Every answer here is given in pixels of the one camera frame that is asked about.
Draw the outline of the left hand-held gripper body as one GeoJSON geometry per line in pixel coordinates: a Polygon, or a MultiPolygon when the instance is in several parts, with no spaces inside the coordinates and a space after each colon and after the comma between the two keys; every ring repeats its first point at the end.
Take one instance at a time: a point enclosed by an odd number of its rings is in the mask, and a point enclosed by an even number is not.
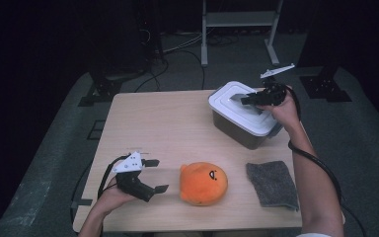
{"type": "Polygon", "coordinates": [[[142,168],[140,153],[133,152],[126,157],[120,157],[112,171],[115,173],[116,185],[121,191],[147,201],[147,187],[138,178],[142,168]]]}

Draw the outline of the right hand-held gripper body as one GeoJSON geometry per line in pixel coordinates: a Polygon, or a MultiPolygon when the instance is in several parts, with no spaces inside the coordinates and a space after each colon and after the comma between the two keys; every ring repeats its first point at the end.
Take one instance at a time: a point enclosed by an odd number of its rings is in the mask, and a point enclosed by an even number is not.
{"type": "Polygon", "coordinates": [[[260,106],[278,106],[284,101],[286,97],[287,86],[285,84],[277,82],[274,79],[274,76],[293,69],[294,67],[295,65],[291,63],[288,66],[283,66],[276,69],[268,69],[261,75],[261,79],[263,80],[263,85],[265,88],[260,91],[260,106]]]}

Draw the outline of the clear grey storage box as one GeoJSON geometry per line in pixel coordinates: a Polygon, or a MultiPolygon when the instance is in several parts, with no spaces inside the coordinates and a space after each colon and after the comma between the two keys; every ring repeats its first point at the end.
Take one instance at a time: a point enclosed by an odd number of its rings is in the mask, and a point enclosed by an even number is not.
{"type": "Polygon", "coordinates": [[[213,123],[219,130],[250,150],[258,149],[266,139],[277,135],[282,129],[282,126],[277,124],[271,129],[270,134],[266,136],[256,136],[250,134],[217,112],[212,112],[212,116],[213,123]]]}

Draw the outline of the orange plush toy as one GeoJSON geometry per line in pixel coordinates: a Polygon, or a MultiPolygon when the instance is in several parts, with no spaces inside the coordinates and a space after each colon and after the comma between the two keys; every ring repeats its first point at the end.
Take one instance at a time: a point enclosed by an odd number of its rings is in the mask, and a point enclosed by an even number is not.
{"type": "Polygon", "coordinates": [[[195,162],[180,168],[180,198],[192,205],[212,205],[228,189],[228,178],[220,167],[208,162],[195,162]]]}

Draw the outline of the grey fluffy cloth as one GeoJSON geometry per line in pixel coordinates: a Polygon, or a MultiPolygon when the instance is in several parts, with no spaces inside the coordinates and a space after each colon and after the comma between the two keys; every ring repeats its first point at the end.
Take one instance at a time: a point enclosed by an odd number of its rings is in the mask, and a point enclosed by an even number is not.
{"type": "Polygon", "coordinates": [[[247,163],[246,172],[262,207],[284,206],[299,210],[296,187],[283,161],[247,163]]]}

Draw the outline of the person's right hand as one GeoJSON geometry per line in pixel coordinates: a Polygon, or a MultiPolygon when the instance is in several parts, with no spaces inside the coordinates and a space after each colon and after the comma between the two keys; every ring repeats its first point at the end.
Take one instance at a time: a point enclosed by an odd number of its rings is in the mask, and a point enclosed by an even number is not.
{"type": "Polygon", "coordinates": [[[300,118],[297,112],[296,99],[292,95],[292,88],[287,87],[285,92],[284,101],[278,106],[259,106],[259,109],[270,112],[289,133],[292,133],[301,127],[300,118]]]}

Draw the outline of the person's left hand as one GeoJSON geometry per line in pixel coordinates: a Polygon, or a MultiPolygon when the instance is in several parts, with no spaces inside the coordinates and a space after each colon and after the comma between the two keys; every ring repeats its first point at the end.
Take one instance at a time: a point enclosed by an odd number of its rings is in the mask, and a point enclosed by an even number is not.
{"type": "Polygon", "coordinates": [[[105,217],[113,210],[132,200],[135,200],[135,197],[120,190],[116,185],[116,179],[112,178],[94,204],[92,212],[98,216],[105,217]]]}

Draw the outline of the black stand base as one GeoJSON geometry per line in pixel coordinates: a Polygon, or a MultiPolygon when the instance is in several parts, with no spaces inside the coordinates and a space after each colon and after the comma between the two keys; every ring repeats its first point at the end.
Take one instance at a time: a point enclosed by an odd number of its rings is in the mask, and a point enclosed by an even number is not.
{"type": "Polygon", "coordinates": [[[330,103],[351,101],[348,93],[334,79],[338,68],[337,65],[324,66],[317,75],[300,77],[310,99],[325,99],[330,103]]]}
{"type": "Polygon", "coordinates": [[[134,79],[131,74],[92,76],[88,93],[81,98],[79,107],[92,107],[96,103],[111,102],[119,93],[123,83],[134,79]]]}

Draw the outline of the black tape strip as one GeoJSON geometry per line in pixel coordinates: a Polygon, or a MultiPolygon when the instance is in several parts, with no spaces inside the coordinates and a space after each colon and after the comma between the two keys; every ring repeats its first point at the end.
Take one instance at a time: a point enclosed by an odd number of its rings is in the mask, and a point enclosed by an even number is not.
{"type": "Polygon", "coordinates": [[[80,205],[90,206],[92,204],[91,199],[78,199],[71,202],[71,208],[78,208],[80,205]]]}

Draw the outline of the white metal stand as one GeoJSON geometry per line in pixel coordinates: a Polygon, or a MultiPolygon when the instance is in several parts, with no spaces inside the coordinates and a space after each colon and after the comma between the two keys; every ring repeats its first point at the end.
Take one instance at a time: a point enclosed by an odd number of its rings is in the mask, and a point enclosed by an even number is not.
{"type": "Polygon", "coordinates": [[[200,64],[208,65],[207,30],[213,28],[270,27],[269,37],[265,39],[265,48],[272,65],[278,65],[279,59],[273,42],[284,0],[278,0],[271,11],[251,12],[208,12],[207,0],[202,0],[200,64]]]}

